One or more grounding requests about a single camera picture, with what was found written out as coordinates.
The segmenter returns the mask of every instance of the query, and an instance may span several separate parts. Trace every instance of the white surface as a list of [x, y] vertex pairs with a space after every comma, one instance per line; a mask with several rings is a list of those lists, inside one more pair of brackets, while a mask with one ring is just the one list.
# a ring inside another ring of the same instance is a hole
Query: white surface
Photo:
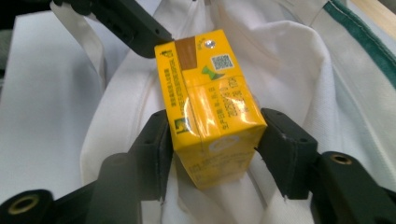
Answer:
[[[101, 24], [108, 76], [127, 48]], [[52, 14], [17, 18], [0, 104], [0, 202], [28, 189], [81, 186], [79, 154], [102, 97], [85, 52]]]

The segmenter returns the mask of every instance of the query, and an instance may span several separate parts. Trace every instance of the yellow juice box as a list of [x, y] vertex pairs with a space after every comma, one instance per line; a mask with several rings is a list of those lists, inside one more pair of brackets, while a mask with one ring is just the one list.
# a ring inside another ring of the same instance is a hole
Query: yellow juice box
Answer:
[[242, 177], [267, 125], [223, 31], [155, 54], [174, 151], [195, 186]]

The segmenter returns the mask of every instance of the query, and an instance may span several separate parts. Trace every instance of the brown label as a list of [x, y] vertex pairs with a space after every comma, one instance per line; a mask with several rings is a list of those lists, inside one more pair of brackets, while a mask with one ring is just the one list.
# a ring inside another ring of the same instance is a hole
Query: brown label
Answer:
[[181, 70], [196, 68], [197, 54], [195, 49], [195, 37], [177, 40], [175, 46]]

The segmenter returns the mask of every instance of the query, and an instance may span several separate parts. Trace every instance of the black mechanical arm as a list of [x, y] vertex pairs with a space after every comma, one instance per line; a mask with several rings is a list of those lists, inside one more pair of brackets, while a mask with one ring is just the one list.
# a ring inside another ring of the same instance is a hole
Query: black mechanical arm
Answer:
[[[315, 223], [396, 223], [396, 194], [361, 164], [317, 141], [285, 114], [262, 109], [268, 124], [257, 151], [281, 194], [307, 199]], [[47, 190], [18, 194], [0, 206], [2, 224], [142, 223], [142, 201], [163, 201], [173, 156], [166, 112], [151, 116], [128, 153], [107, 158], [98, 179], [54, 201]]]

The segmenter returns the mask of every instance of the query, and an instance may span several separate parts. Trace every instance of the black plastic part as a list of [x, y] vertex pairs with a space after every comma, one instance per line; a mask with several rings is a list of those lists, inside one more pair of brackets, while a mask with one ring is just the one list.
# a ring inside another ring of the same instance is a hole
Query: black plastic part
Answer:
[[153, 114], [134, 141], [129, 153], [139, 167], [139, 195], [142, 201], [165, 198], [173, 146], [166, 111]]
[[0, 206], [2, 224], [55, 223], [55, 206], [52, 194], [43, 189], [29, 190], [20, 193]]
[[396, 223], [396, 205], [353, 157], [325, 152], [312, 172], [318, 179], [311, 182], [322, 183], [312, 189], [316, 223]]
[[23, 0], [2, 1], [0, 30], [11, 30], [14, 27], [15, 18], [19, 15], [50, 10], [49, 2], [50, 0], [34, 2]]
[[318, 157], [318, 142], [288, 116], [262, 109], [267, 129], [257, 151], [262, 155], [282, 196], [308, 197], [308, 170]]
[[390, 197], [390, 199], [393, 201], [393, 203], [396, 205], [396, 192], [391, 191], [390, 189], [384, 189], [382, 188]]
[[59, 7], [63, 2], [70, 4], [73, 10], [80, 15], [88, 16], [91, 14], [91, 0], [53, 0], [53, 3]]
[[136, 160], [132, 155], [120, 153], [106, 158], [85, 223], [142, 223], [136, 176]]
[[134, 52], [154, 58], [154, 47], [172, 41], [171, 34], [136, 1], [93, 0], [92, 13]]
[[83, 224], [88, 214], [95, 182], [55, 201], [57, 224]]

